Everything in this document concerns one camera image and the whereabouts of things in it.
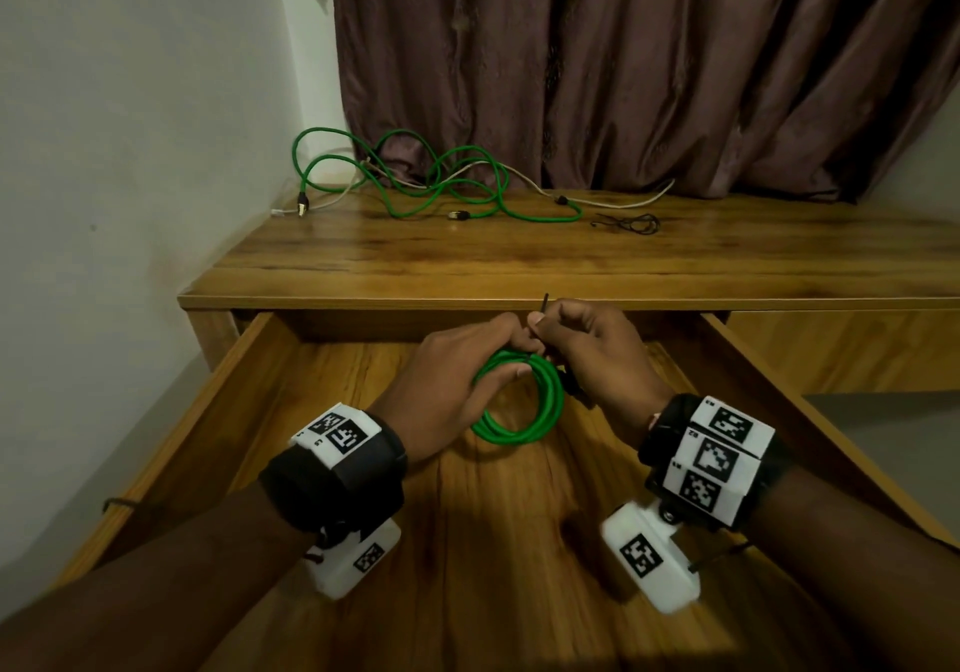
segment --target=person's right hand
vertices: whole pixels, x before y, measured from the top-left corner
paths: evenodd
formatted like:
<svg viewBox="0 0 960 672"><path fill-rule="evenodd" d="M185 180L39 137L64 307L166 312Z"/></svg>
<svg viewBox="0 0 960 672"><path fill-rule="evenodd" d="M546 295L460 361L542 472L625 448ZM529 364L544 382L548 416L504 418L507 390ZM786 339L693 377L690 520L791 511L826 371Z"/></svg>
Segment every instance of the person's right hand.
<svg viewBox="0 0 960 672"><path fill-rule="evenodd" d="M564 298L546 314L529 314L527 325L560 353L618 438L638 448L654 414L676 392L654 370L641 335L623 311Z"/></svg>

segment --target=person's left hand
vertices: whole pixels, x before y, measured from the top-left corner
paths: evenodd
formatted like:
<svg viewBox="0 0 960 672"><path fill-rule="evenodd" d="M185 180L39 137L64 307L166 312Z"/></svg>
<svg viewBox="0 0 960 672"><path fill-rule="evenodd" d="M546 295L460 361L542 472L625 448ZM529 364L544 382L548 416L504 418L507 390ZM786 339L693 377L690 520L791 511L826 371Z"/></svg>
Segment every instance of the person's left hand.
<svg viewBox="0 0 960 672"><path fill-rule="evenodd" d="M431 333L366 411L400 436L410 462L424 460L476 423L497 392L530 374L529 363L504 363L474 384L480 368L505 346L544 353L544 344L513 313Z"/></svg>

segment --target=green cable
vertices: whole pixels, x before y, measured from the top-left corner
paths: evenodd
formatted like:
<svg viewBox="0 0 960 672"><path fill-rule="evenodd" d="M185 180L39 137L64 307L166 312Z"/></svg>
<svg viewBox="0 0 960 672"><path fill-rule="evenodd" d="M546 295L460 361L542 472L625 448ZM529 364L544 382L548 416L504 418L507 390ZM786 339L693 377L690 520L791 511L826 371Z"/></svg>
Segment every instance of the green cable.
<svg viewBox="0 0 960 672"><path fill-rule="evenodd" d="M309 164L307 164L306 168L301 168L300 161L297 158L297 149L307 134L317 132L336 133L348 138L354 144L361 147L363 151L369 155L369 160L376 164L376 166L386 175L386 179L390 181L390 186L393 187L393 189L403 195L406 195L407 197L421 198L423 199L423 204L417 205L413 209L405 212L398 211L390 201L390 196L387 193L387 189L383 186L383 184L380 183L380 180L374 176L371 171L363 165L363 163L349 156L343 156L342 154L338 153L325 153L313 159ZM433 164L429 169L427 169L424 189L410 189L409 187L401 184L399 181L394 179L393 173L380 159L379 152L384 143L389 138L399 134L412 136L416 141L423 145L427 154L430 155L430 158L433 160ZM353 190L357 187L360 187L369 181L372 182L372 184L380 191L380 196L383 198L383 204L387 207L387 212L390 214L390 217L397 219L412 217L413 215L423 212L427 207L433 205L437 198L444 193L450 193L450 195L466 205L490 205L488 209L485 209L481 212L468 213L469 217L474 220L482 217L491 217L492 215L496 215L498 212L503 212L509 217L532 223L571 223L579 220L584 214L584 211L576 203L571 201L566 202L564 206L572 209L574 214L566 217L534 217L532 215L523 215L520 212L515 212L514 210L510 209L504 201L504 192L510 183L510 172L504 167L503 164L498 162L497 159L490 156L485 148L477 145L454 146L453 148L450 148L450 150L442 153L440 156L437 156L436 151L434 151L431 145L426 142L426 139L423 136L415 131L411 131L408 128L395 128L391 131L387 131L387 133L381 136L380 140L376 142L376 145L371 147L359 136L355 136L349 131L342 131L338 128L328 128L326 126L314 126L313 128L306 128L296 135L291 148L291 155L293 157L296 174L300 177L300 193L305 195L306 188L312 187L320 192L339 194L345 190ZM314 170L314 168L321 162L329 159L345 161L347 164L352 164L354 168L359 170L363 177L346 187L329 187L311 181L310 173ZM460 171L463 167L483 165L486 165L493 170L493 177L496 180L495 188L484 184L482 181L477 181L476 179L452 176ZM486 192L486 196L465 196L457 191L457 187L461 185L478 187Z"/></svg>
<svg viewBox="0 0 960 672"><path fill-rule="evenodd" d="M480 420L473 425L473 433L481 440L494 445L526 445L541 439L553 429L564 411L564 387L561 386L560 376L553 363L536 353L528 354L522 351L512 351L501 348L494 353L489 361L477 372L476 378L492 372L504 364L529 364L533 370L536 387L539 389L539 406L536 417L530 426L519 432L511 432L498 423L489 411L484 411Z"/></svg>

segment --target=wristband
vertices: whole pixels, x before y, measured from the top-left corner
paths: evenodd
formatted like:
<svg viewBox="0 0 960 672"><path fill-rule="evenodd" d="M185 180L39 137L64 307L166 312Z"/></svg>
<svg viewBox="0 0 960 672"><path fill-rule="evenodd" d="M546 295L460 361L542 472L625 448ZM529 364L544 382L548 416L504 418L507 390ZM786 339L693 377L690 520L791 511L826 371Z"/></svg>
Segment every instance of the wristband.
<svg viewBox="0 0 960 672"><path fill-rule="evenodd" d="M259 481L277 512L331 548L375 531L403 505L407 456L382 420L337 404L290 438Z"/></svg>
<svg viewBox="0 0 960 672"><path fill-rule="evenodd" d="M737 530L792 465L768 424L711 396L678 394L637 457L661 514L711 531Z"/></svg>

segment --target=curtain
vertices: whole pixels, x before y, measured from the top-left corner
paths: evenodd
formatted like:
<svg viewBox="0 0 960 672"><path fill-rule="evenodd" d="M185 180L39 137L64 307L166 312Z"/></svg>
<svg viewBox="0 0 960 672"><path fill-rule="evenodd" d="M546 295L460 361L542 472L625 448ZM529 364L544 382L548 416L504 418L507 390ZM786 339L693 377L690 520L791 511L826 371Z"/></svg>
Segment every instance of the curtain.
<svg viewBox="0 0 960 672"><path fill-rule="evenodd" d="M855 200L953 87L960 0L334 0L342 103L546 187ZM398 137L383 157L428 164Z"/></svg>

